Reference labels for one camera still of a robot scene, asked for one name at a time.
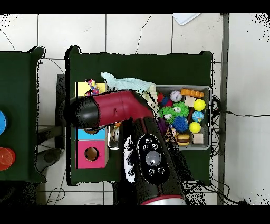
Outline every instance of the wooden cube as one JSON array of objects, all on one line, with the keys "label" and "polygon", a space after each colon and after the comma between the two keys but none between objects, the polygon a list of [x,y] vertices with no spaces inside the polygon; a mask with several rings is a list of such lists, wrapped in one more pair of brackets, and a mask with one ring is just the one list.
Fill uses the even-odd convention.
[{"label": "wooden cube", "polygon": [[195,97],[186,96],[184,103],[188,107],[194,107],[195,100]]},{"label": "wooden cube", "polygon": [[193,144],[203,144],[204,143],[204,135],[203,133],[192,134],[192,143]]}]

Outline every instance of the light blue towel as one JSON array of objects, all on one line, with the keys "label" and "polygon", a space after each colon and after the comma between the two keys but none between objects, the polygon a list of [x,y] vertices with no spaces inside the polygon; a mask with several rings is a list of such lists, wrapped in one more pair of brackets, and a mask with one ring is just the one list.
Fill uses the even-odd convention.
[{"label": "light blue towel", "polygon": [[151,85],[155,85],[152,82],[145,82],[134,78],[117,79],[107,72],[101,73],[101,76],[106,80],[109,88],[113,89],[113,87],[115,87],[115,90],[132,89],[138,90],[142,94]]}]

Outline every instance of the tile floor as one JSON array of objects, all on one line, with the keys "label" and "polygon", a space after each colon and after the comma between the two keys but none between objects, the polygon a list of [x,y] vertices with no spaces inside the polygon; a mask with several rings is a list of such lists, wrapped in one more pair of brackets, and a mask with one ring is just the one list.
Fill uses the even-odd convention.
[{"label": "tile floor", "polygon": [[[33,46],[46,48],[46,59],[42,60],[39,73],[40,125],[54,125],[56,74],[65,73],[64,54],[71,45],[78,45],[83,53],[194,54],[211,51],[214,55],[213,89],[220,95],[223,18],[219,13],[202,13],[184,26],[178,25],[171,14],[20,14],[0,19],[0,51],[25,52]],[[54,147],[54,140],[44,145]],[[47,183],[40,185],[38,193],[41,204],[46,204],[50,194],[50,201],[64,196],[63,192],[51,193],[62,182],[65,197],[48,204],[112,204],[110,183],[68,186],[63,178],[65,162],[64,152],[60,160],[46,170]],[[215,179],[217,166],[216,156],[211,168]],[[215,193],[194,190],[189,197],[195,194],[203,194],[207,204],[217,204]]]}]

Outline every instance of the dark green table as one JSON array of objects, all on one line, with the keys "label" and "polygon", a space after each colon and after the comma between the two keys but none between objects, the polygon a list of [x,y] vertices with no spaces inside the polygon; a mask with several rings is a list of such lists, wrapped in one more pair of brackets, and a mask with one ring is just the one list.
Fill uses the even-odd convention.
[{"label": "dark green table", "polygon": [[[65,60],[66,84],[70,86],[72,97],[75,96],[76,82],[85,82],[85,79],[104,82],[101,72],[109,72],[116,78],[138,78],[157,85],[211,85],[212,54],[208,51],[201,54],[168,55],[82,54],[74,46],[67,50]],[[120,180],[122,152],[110,150],[106,168],[76,169],[75,131],[69,128],[67,132],[67,137],[71,135],[71,149],[67,151],[67,156],[71,157],[71,167],[67,167],[67,172],[70,171],[72,183]],[[193,178],[209,185],[210,149],[182,153]]]},{"label": "dark green table", "polygon": [[16,154],[14,164],[0,171],[0,181],[44,182],[34,165],[37,142],[37,64],[44,48],[29,52],[0,51],[0,110],[7,116],[7,130],[0,147]]}]

